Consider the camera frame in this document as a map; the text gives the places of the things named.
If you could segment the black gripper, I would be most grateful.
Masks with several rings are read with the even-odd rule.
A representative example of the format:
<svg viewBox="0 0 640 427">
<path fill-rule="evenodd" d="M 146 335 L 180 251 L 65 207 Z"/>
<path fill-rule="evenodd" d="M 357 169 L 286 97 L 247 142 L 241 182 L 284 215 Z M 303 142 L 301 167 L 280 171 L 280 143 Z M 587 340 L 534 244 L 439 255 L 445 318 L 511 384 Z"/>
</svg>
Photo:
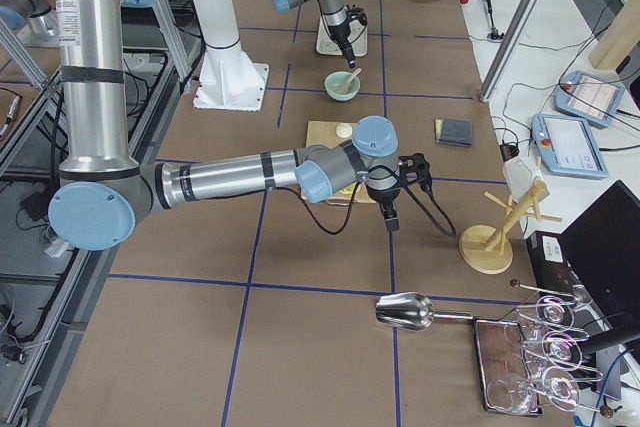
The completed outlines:
<svg viewBox="0 0 640 427">
<path fill-rule="evenodd" d="M 400 193 L 399 183 L 394 179 L 391 181 L 368 179 L 365 184 L 369 197 L 379 206 L 384 218 L 386 231 L 388 233 L 397 232 L 400 229 L 400 224 L 395 200 Z"/>
<path fill-rule="evenodd" d="M 351 28 L 348 21 L 342 22 L 338 25 L 329 26 L 329 37 L 338 46 L 343 57 L 347 60 L 350 69 L 356 67 L 356 57 L 351 42 L 349 41 L 349 35 L 351 34 Z"/>
</svg>

